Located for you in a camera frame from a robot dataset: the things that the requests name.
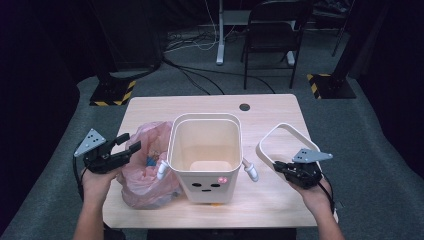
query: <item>transparent plastic bag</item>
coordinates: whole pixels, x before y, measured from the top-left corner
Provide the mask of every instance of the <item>transparent plastic bag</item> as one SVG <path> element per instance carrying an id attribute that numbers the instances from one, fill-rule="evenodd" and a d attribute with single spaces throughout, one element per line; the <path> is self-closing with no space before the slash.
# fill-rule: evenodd
<path id="1" fill-rule="evenodd" d="M 172 122 L 146 123 L 126 142 L 128 148 L 141 141 L 141 149 L 131 156 L 117 177 L 122 185 L 122 199 L 128 206 L 155 209 L 182 193 L 173 171 L 168 171 L 162 180 L 156 176 L 161 162 L 167 158 L 171 129 Z"/>

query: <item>metal bracket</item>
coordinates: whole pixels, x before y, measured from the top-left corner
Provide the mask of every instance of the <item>metal bracket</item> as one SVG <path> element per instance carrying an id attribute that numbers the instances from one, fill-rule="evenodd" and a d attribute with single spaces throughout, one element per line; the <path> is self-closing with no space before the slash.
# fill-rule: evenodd
<path id="1" fill-rule="evenodd" d="M 318 152 L 306 148 L 300 149 L 300 151 L 292 158 L 293 162 L 297 163 L 311 163 L 323 160 L 332 159 L 331 153 Z"/>
<path id="2" fill-rule="evenodd" d="M 106 139 L 100 135 L 96 130 L 91 129 L 87 136 L 85 136 L 81 145 L 78 147 L 77 151 L 74 153 L 74 157 L 79 157 L 82 154 L 102 145 L 106 142 Z"/>

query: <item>human hand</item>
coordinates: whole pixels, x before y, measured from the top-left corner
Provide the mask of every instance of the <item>human hand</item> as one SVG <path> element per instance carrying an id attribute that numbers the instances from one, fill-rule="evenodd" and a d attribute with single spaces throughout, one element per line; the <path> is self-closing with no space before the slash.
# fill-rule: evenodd
<path id="1" fill-rule="evenodd" d="M 109 192 L 110 183 L 121 172 L 121 168 L 106 174 L 92 173 L 88 169 L 84 169 L 83 172 L 84 204 L 102 207 Z"/>
<path id="2" fill-rule="evenodd" d="M 315 186 L 310 189 L 303 189 L 291 182 L 288 183 L 293 189 L 300 193 L 305 206 L 309 209 L 312 215 L 317 216 L 323 213 L 331 213 L 330 200 L 319 186 Z M 330 184 L 324 178 L 321 179 L 320 183 L 331 195 Z"/>

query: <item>black chair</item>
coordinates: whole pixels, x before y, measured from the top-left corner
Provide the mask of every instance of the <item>black chair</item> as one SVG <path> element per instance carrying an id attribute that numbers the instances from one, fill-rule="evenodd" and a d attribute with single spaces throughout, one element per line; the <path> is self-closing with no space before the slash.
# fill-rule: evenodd
<path id="1" fill-rule="evenodd" d="M 270 67 L 292 69 L 289 87 L 293 87 L 303 31 L 311 12 L 312 1 L 301 0 L 264 1 L 252 9 L 240 60 L 243 62 L 244 58 L 244 89 L 247 84 L 249 53 L 258 52 L 281 52 L 284 54 L 280 61 L 282 62 L 288 52 L 295 51 L 293 66 L 287 64 L 285 67 Z"/>

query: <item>white square container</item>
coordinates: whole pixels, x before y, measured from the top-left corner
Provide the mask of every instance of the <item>white square container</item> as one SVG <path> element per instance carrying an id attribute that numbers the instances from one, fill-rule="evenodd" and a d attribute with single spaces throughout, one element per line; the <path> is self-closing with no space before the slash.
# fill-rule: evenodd
<path id="1" fill-rule="evenodd" d="M 242 159 L 240 121 L 234 115 L 188 113 L 174 121 L 168 163 L 190 201 L 229 202 Z"/>

